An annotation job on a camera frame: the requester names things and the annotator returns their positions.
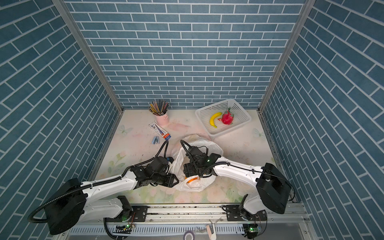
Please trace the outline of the pink pencil cup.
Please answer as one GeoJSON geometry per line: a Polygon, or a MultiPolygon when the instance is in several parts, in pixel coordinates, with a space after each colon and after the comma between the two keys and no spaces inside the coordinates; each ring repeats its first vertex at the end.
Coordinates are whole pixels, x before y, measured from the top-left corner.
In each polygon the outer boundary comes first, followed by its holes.
{"type": "Polygon", "coordinates": [[[168,114],[165,113],[163,115],[156,116],[156,122],[161,127],[167,126],[170,122],[168,114]]]}

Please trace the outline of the white plastic bag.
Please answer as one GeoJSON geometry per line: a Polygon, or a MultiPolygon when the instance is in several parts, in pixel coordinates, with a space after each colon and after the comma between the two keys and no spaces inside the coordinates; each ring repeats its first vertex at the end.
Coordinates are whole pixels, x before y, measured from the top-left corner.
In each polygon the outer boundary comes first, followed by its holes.
{"type": "Polygon", "coordinates": [[[215,142],[200,135],[189,135],[173,148],[169,173],[176,176],[174,190],[201,192],[211,185],[216,177],[207,167],[224,154],[215,142]]]}

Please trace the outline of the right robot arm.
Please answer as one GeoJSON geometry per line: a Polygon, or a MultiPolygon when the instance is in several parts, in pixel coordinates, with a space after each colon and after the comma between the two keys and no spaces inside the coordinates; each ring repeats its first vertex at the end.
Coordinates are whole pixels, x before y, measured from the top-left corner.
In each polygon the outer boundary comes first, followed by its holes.
{"type": "Polygon", "coordinates": [[[184,164],[186,177],[226,177],[254,187],[255,195],[245,194],[240,204],[240,211],[255,215],[260,211],[271,210],[284,214],[290,201],[292,185],[275,165],[266,163],[263,167],[237,163],[227,158],[202,152],[199,147],[183,146],[190,162],[184,164]]]}

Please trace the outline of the yellow toy banana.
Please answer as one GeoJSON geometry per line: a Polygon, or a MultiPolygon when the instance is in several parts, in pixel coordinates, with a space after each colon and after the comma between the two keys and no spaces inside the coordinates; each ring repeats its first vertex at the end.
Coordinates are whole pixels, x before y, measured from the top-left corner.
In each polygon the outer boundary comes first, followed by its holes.
{"type": "Polygon", "coordinates": [[[215,129],[217,128],[215,122],[217,121],[222,121],[222,112],[215,113],[211,116],[210,118],[210,125],[214,127],[215,129]]]}

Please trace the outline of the purple tape roll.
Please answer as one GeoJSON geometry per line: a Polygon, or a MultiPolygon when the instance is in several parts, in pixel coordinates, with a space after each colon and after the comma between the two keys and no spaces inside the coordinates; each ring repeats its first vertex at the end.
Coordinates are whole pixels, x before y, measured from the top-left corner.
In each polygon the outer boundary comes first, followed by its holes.
{"type": "Polygon", "coordinates": [[[196,236],[193,231],[186,231],[183,235],[183,240],[195,240],[196,236]]]}

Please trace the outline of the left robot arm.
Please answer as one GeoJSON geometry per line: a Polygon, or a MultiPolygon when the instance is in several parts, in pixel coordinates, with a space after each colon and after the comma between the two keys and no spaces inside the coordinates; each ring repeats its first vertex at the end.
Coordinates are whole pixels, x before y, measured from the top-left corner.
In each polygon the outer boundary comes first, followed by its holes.
{"type": "Polygon", "coordinates": [[[61,234],[77,223],[91,220],[130,220],[133,209],[120,193],[148,185],[174,187],[179,180],[169,172],[173,162],[172,157],[158,156],[146,166],[128,168],[122,175],[83,183],[78,179],[67,181],[44,208],[50,234],[61,234]]]}

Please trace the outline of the white plastic basket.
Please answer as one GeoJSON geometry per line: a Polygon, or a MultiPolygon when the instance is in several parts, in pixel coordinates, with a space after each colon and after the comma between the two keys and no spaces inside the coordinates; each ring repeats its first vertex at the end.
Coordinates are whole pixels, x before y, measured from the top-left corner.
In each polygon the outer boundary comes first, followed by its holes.
{"type": "Polygon", "coordinates": [[[211,138],[216,138],[243,127],[252,118],[234,99],[211,104],[195,111],[198,121],[211,138]]]}

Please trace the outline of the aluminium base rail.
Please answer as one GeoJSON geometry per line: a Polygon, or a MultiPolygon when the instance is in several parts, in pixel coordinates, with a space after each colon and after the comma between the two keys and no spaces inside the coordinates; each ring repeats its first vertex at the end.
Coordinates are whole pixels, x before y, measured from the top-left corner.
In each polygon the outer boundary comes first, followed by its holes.
{"type": "Polygon", "coordinates": [[[150,204],[134,205],[144,208],[145,221],[104,222],[91,220],[76,224],[59,234],[56,240],[69,240],[77,236],[95,236],[97,239],[108,234],[131,240],[133,237],[168,237],[183,236],[186,231],[193,231],[195,236],[206,235],[206,225],[215,224],[217,238],[219,235],[237,234],[246,239],[259,240],[271,236],[276,239],[286,233],[293,233],[294,239],[317,239],[310,218],[301,203],[289,203],[284,214],[271,210],[258,212],[260,218],[244,220],[234,210],[238,204],[150,204]]]}

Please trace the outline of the pink white clip tool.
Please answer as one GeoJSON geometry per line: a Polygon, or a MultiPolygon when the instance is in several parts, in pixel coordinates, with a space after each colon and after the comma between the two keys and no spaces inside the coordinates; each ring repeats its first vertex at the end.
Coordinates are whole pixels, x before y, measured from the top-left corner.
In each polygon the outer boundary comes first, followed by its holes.
{"type": "Polygon", "coordinates": [[[206,230],[210,240],[217,240],[217,232],[214,223],[206,225],[206,230]]]}

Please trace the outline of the pink dragon fruit toy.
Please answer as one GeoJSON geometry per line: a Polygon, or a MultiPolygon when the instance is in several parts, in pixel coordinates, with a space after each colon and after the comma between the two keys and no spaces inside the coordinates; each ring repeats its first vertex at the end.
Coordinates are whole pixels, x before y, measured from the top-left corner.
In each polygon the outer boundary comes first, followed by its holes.
{"type": "Polygon", "coordinates": [[[222,115],[222,122],[225,125],[231,125],[234,121],[234,114],[231,112],[231,108],[228,108],[228,110],[222,115]]]}

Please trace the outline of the small blue clip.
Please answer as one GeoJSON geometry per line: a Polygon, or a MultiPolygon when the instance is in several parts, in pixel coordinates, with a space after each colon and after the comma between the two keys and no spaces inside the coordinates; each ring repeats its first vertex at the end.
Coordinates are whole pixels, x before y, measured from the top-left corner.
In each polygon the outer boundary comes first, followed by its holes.
{"type": "Polygon", "coordinates": [[[159,144],[160,143],[160,139],[159,139],[159,137],[158,136],[155,136],[154,138],[153,138],[153,140],[152,140],[152,144],[153,145],[157,145],[157,144],[159,144]]]}

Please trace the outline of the coloured pencils bunch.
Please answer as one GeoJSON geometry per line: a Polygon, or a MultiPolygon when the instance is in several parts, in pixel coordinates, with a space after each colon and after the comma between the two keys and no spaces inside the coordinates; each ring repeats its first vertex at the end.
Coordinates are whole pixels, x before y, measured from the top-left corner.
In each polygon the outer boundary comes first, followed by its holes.
{"type": "Polygon", "coordinates": [[[158,101],[154,100],[149,105],[149,111],[155,116],[163,116],[169,109],[169,103],[163,99],[158,101]]]}

